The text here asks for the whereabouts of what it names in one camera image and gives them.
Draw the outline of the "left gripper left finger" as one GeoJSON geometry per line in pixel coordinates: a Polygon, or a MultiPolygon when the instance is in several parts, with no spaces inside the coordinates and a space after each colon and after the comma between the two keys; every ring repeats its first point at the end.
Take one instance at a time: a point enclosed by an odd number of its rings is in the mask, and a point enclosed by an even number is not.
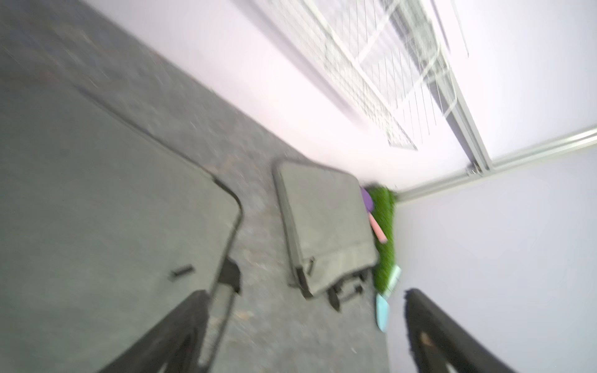
{"type": "Polygon", "coordinates": [[[210,296],[191,293],[102,372],[196,372],[209,319],[210,296]]]}

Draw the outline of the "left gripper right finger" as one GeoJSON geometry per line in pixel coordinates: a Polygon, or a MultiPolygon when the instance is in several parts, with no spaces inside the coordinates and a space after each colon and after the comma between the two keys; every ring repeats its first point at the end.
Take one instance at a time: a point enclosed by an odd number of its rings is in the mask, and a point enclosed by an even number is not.
{"type": "Polygon", "coordinates": [[[427,295],[404,296],[410,352],[418,372],[512,372],[427,295]]]}

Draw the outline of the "grey laptop bag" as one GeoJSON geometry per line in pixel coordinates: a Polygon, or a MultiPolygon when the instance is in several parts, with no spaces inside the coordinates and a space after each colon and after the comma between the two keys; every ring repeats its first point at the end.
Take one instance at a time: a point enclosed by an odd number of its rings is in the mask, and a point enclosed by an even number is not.
{"type": "Polygon", "coordinates": [[[70,88],[1,91],[1,370],[102,372],[191,293],[239,287],[238,197],[70,88]]]}
{"type": "Polygon", "coordinates": [[[340,312],[364,292],[379,262],[359,181],[291,159],[278,160],[272,172],[294,285],[306,299],[326,295],[340,312]]]}

